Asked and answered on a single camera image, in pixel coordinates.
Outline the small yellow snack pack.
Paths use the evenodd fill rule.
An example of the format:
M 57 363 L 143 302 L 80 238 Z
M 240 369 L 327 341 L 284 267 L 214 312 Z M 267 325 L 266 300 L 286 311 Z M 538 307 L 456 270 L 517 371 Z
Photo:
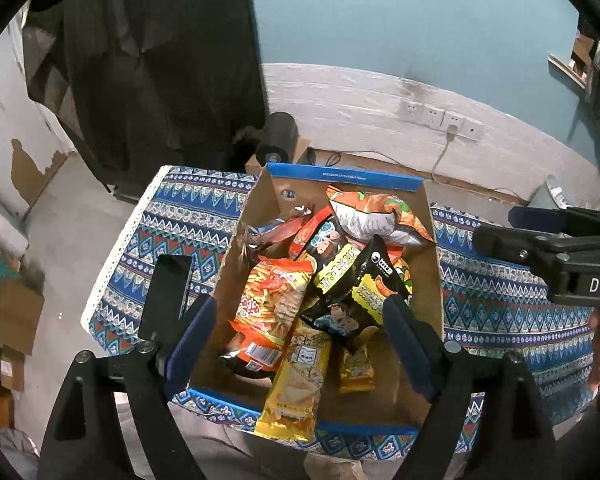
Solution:
M 375 370 L 366 344 L 353 352 L 343 349 L 339 361 L 339 393 L 370 392 L 375 388 Z

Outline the black yellow chips bag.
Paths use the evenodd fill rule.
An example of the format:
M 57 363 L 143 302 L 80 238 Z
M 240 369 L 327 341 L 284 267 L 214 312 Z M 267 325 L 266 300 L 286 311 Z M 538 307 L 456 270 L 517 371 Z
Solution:
M 382 329 L 382 305 L 392 295 L 404 297 L 385 241 L 375 235 L 345 276 L 300 318 L 353 351 Z
M 302 308 L 314 306 L 347 274 L 361 249 L 349 242 L 337 218 L 329 214 L 304 246 L 299 260 L 311 261 L 315 272 L 306 288 Z

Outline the orange fries snack bag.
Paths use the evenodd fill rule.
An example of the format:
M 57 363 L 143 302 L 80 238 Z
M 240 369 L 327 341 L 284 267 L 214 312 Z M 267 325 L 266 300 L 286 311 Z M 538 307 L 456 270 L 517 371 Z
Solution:
M 230 326 L 282 348 L 314 271 L 310 260 L 261 257 L 248 275 Z

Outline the long yellow biscuit pack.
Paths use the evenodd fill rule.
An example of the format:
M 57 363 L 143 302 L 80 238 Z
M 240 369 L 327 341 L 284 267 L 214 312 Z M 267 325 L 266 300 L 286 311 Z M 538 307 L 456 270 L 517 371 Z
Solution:
M 326 333 L 298 319 L 254 426 L 257 436 L 286 442 L 313 439 L 331 348 Z

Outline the red shrimp chips bag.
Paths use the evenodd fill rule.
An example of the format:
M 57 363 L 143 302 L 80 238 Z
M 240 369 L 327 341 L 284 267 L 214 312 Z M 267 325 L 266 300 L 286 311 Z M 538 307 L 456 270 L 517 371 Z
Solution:
M 302 250 L 309 243 L 316 229 L 320 224 L 332 215 L 332 206 L 327 205 L 317 211 L 309 221 L 297 232 L 289 245 L 288 255 L 291 259 L 295 259 L 302 253 Z

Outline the orange green rice cracker bag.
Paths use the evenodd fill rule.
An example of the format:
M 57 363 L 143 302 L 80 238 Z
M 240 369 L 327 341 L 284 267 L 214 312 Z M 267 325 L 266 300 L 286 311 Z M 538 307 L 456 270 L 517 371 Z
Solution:
M 433 243 L 407 202 L 386 193 L 343 191 L 326 188 L 326 196 L 343 231 L 360 242 L 381 237 L 388 245 L 424 246 Z

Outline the orange black octopus snack bag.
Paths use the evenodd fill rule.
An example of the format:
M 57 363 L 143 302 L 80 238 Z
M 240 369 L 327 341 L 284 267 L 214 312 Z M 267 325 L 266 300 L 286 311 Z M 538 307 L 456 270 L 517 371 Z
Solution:
M 282 358 L 282 348 L 257 332 L 237 332 L 219 355 L 235 375 L 250 379 L 273 378 Z

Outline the light blue trash bin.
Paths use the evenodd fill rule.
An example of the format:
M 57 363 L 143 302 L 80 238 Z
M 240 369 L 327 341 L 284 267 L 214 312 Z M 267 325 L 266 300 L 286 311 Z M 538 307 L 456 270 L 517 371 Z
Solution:
M 529 202 L 531 208 L 567 209 L 575 206 L 576 200 L 552 174 L 545 178 Z

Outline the patterned blue tablecloth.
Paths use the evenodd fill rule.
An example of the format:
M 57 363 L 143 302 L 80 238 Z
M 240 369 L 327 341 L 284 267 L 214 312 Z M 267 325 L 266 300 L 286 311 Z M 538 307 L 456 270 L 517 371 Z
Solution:
M 385 242 L 391 263 L 403 258 L 410 267 L 414 292 L 407 304 L 416 318 L 443 340 L 478 356 L 519 352 L 554 424 L 591 401 L 588 308 L 552 304 L 546 285 L 526 268 L 480 256 L 472 234 L 482 219 L 430 203 L 422 180 L 398 174 L 278 162 L 257 176 L 165 166 L 146 188 L 99 273 L 82 314 L 84 330 L 117 356 L 142 341 L 143 318 L 173 324 L 152 278 L 161 257 L 187 259 L 183 300 L 191 304 L 200 295 L 213 297 L 216 323 L 187 388 L 173 401 L 209 422 L 255 434 L 275 376 L 237 376 L 219 355 L 237 333 L 230 322 L 251 269 L 261 257 L 300 261 L 300 255 L 288 255 L 294 237 L 250 255 L 247 226 L 260 226 L 294 206 L 308 205 L 316 214 L 329 205 L 329 185 L 398 196 L 434 239 L 416 247 Z M 370 392 L 339 393 L 339 361 L 348 348 L 330 340 L 313 439 L 272 441 L 354 460 L 406 455 L 428 408 L 413 390 L 384 326 L 366 344 L 375 370 L 376 388 Z

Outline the wooden window sill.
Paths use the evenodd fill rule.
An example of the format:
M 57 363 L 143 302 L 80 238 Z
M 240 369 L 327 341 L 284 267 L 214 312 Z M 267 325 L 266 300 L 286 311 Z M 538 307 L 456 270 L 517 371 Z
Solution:
M 554 54 L 549 54 L 547 61 L 551 66 L 557 68 L 562 74 L 567 76 L 574 84 L 580 89 L 586 88 L 586 76 L 579 75 L 568 63 L 564 62 L 561 58 Z

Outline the cardboard pieces on floor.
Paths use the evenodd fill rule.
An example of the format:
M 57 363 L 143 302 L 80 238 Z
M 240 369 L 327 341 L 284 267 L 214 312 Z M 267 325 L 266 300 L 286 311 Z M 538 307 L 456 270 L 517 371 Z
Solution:
M 0 430 L 15 426 L 15 396 L 24 391 L 24 363 L 33 352 L 43 295 L 22 274 L 29 247 L 0 211 Z

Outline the black speaker on box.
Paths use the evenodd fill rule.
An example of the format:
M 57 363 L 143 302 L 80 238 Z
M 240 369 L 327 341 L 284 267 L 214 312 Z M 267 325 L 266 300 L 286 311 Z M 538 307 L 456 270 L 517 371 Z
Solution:
M 232 151 L 248 160 L 261 146 L 275 146 L 292 152 L 298 139 L 298 126 L 294 118 L 285 112 L 275 112 L 268 115 L 262 128 L 247 126 L 239 130 L 232 141 Z

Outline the black curtain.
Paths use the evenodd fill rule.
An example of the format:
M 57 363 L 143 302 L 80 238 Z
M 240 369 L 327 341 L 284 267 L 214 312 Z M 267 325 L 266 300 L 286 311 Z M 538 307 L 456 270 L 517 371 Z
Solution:
M 166 165 L 241 172 L 268 114 L 252 0 L 31 0 L 30 98 L 94 177 L 143 191 Z

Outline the white wall socket strip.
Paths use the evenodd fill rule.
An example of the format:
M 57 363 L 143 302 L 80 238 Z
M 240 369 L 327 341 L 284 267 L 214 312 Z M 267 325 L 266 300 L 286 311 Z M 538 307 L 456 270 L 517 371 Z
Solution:
M 479 142 L 484 136 L 484 125 L 481 122 L 430 104 L 402 101 L 398 108 L 398 117 L 411 124 L 452 133 L 474 142 Z

